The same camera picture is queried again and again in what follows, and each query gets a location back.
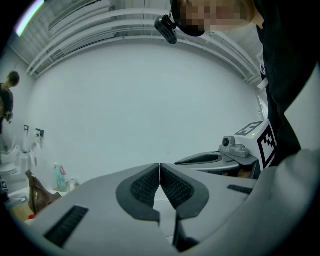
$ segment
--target red object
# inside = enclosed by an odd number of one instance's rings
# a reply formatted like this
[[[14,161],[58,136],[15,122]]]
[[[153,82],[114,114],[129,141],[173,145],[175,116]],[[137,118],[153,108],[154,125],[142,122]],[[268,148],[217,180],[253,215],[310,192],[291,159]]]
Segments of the red object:
[[[60,173],[61,173],[62,175],[66,175],[66,174],[67,174],[62,165],[61,165],[61,168],[60,168]]]

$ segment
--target brown bag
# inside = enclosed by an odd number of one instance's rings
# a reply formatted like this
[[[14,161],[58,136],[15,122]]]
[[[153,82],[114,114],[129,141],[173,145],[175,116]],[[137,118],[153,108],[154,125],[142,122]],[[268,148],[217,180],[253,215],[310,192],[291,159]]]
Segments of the brown bag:
[[[61,198],[61,195],[58,192],[51,194],[46,191],[41,182],[36,178],[35,175],[32,174],[30,170],[28,170],[25,174],[29,179],[30,187],[29,207],[35,215],[41,212],[49,204]]]

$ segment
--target bottle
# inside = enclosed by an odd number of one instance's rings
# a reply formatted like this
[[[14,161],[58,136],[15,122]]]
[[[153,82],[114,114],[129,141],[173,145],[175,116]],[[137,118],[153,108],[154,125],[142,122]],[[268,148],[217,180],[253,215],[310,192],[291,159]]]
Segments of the bottle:
[[[57,162],[54,164],[54,175],[55,175],[55,182],[57,184],[58,191],[66,192],[67,191],[67,184],[65,179],[66,172],[62,167],[62,165],[58,165]]]
[[[76,181],[73,178],[69,180],[68,186],[66,189],[68,192],[71,192],[76,189]]]

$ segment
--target pipe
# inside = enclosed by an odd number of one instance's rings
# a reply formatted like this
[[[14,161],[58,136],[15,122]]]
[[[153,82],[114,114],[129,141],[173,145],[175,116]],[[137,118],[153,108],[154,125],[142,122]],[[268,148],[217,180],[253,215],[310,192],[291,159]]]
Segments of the pipe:
[[[108,13],[102,13],[100,15],[88,18],[87,20],[84,20],[82,22],[79,22],[78,24],[70,27],[69,29],[65,30],[64,32],[62,32],[59,36],[57,36],[55,39],[53,39],[36,57],[35,59],[32,61],[31,65],[28,67],[27,72],[29,72],[31,70],[31,68],[35,65],[35,63],[40,59],[40,57],[45,54],[52,46],[56,45],[57,43],[63,41],[64,38],[67,38],[68,35],[70,33],[74,33],[77,30],[80,30],[81,28],[83,28],[84,26],[88,26],[91,23],[95,23],[98,22],[100,20],[103,19],[107,19],[107,18],[112,18],[112,17],[117,17],[117,16],[122,16],[122,15],[132,15],[132,14],[148,14],[148,15],[159,15],[159,16],[163,16],[165,14],[168,14],[167,10],[162,10],[162,9],[150,9],[150,8],[130,8],[130,9],[121,9],[121,10],[115,10],[115,11],[111,11]],[[154,20],[152,20],[152,24],[151,23],[144,23],[142,22],[141,25],[153,25],[154,24]],[[124,24],[121,26],[129,26],[129,25],[136,25],[136,24]],[[249,72],[252,76],[256,76],[257,74],[253,71],[253,69],[245,62],[243,61],[242,58],[240,58],[238,56],[238,54],[234,53],[231,49],[227,48],[226,46],[224,46],[222,43],[218,42],[217,40],[213,39],[211,36],[204,34],[202,37],[202,39],[213,43],[215,45],[217,45],[218,47],[220,47],[222,50],[224,50],[225,52],[227,52],[229,55],[231,55],[233,58],[235,58],[239,63],[241,63]],[[42,64],[46,59],[46,56],[40,61],[40,63]],[[31,74],[33,74],[37,68],[41,65],[38,63],[38,65],[32,70]]]
[[[258,81],[260,81],[260,80],[261,80],[261,77],[258,76],[258,77],[256,77],[255,79],[249,81],[248,84],[252,85],[253,83],[258,82]]]
[[[63,58],[57,60],[56,62],[52,63],[50,66],[48,66],[45,70],[43,70],[40,74],[38,74],[36,76],[36,78],[40,77],[43,73],[45,73],[46,71],[48,71],[50,68],[52,68],[54,65],[58,64],[59,62],[65,60],[66,58],[69,58],[71,57],[72,55],[74,54],[78,54],[80,53],[81,51],[84,51],[84,50],[87,50],[87,49],[90,49],[92,47],[96,47],[96,46],[99,46],[99,45],[103,45],[103,44],[108,44],[108,43],[113,43],[113,42],[117,42],[117,41],[121,41],[121,40],[138,40],[138,39],[156,39],[156,40],[164,40],[165,41],[165,38],[162,37],[162,36],[126,36],[126,37],[117,37],[117,38],[112,38],[112,39],[107,39],[105,41],[100,41],[100,42],[97,42],[97,43],[94,43],[94,44],[90,44],[88,46],[85,46],[81,49],[78,49],[66,56],[64,56]],[[233,63],[231,60],[227,59],[225,56],[223,56],[222,54],[216,52],[216,51],[213,51],[205,46],[202,46],[202,45],[199,45],[199,44],[196,44],[196,43],[193,43],[193,42],[190,42],[190,41],[186,41],[186,40],[182,40],[182,39],[178,39],[177,40],[178,43],[181,43],[181,44],[185,44],[185,45],[190,45],[190,46],[193,46],[195,48],[198,48],[198,49],[201,49],[201,50],[204,50],[216,57],[218,57],[219,59],[229,63],[236,71],[238,71],[244,78],[246,78],[246,75],[244,74],[244,72],[235,64]]]
[[[101,25],[97,25],[91,28],[88,28],[78,34],[75,34],[74,36],[68,38],[67,40],[63,41],[61,44],[57,45],[53,50],[50,51],[50,53],[48,55],[46,55],[32,70],[32,72],[30,73],[31,75],[33,75],[36,70],[55,52],[57,52],[58,50],[61,50],[63,47],[66,47],[69,44],[72,44],[74,41],[78,41],[79,39],[85,37],[86,35],[91,35],[94,34],[95,32],[99,32],[99,31],[106,31],[108,29],[111,29],[113,27],[119,27],[119,26],[128,26],[128,25],[150,25],[153,26],[155,23],[155,21],[153,19],[125,19],[125,20],[117,20],[117,21],[113,21],[113,22],[109,22],[109,23],[105,23],[105,24],[101,24]],[[208,35],[203,35],[202,38],[205,38],[207,40],[210,41],[214,41],[214,39]],[[245,68],[247,68],[247,70],[250,72],[253,72],[252,69],[250,69],[250,67],[242,60],[240,59],[240,57],[238,57],[235,53],[231,52],[229,49],[227,49],[224,45],[222,45],[221,43],[217,42],[217,44],[220,45],[220,47],[224,50],[226,50],[231,56],[233,56],[237,61],[239,61]]]
[[[99,33],[97,34],[97,36],[106,36],[108,34],[117,34],[117,33],[120,33],[120,32],[131,32],[131,31],[157,31],[156,28],[152,28],[152,27],[132,27],[132,28],[120,28],[120,29],[116,29],[116,30],[109,30],[107,32],[102,32],[102,33]],[[57,54],[55,56],[56,59],[58,59],[61,55],[64,55],[64,54],[67,54],[68,55],[68,51],[72,51],[72,48],[75,48],[77,47],[78,45],[81,45],[83,44],[86,40],[90,40],[92,38],[94,38],[96,35],[92,35],[92,36],[89,36],[89,37],[86,37],[82,40],[80,40],[79,42],[77,42],[76,44],[72,44],[72,45],[69,45],[68,47],[64,48],[61,50],[61,53],[60,54]]]
[[[214,34],[218,35],[219,37],[221,37],[223,40],[227,41],[230,45],[232,45],[240,54],[242,54],[244,56],[244,60],[248,61],[252,67],[258,72],[260,73],[260,69],[259,67],[256,65],[256,63],[254,62],[254,60],[249,56],[249,54],[239,45],[237,44],[235,41],[233,41],[229,36],[227,36],[225,33],[221,32],[221,31],[217,31],[214,32]]]
[[[252,76],[252,77],[248,78],[245,82],[246,82],[247,84],[249,84],[252,80],[257,79],[257,78],[259,78],[259,77],[260,77],[259,75]]]

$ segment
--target black shirt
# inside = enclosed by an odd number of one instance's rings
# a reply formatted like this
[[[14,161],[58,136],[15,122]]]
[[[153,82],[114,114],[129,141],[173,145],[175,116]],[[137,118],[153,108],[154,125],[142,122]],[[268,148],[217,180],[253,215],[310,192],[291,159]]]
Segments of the black shirt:
[[[319,61],[315,37],[319,29],[315,13],[318,9],[313,1],[255,0],[254,4],[264,18],[263,29],[257,26],[257,32],[263,45],[269,82],[266,88],[268,118],[277,138],[274,165],[278,165],[301,149],[285,111],[299,95]]]
[[[14,96],[10,90],[2,89],[3,83],[0,83],[0,97],[3,101],[4,113],[12,112],[14,108]],[[3,133],[3,121],[4,118],[0,118],[0,134]]]

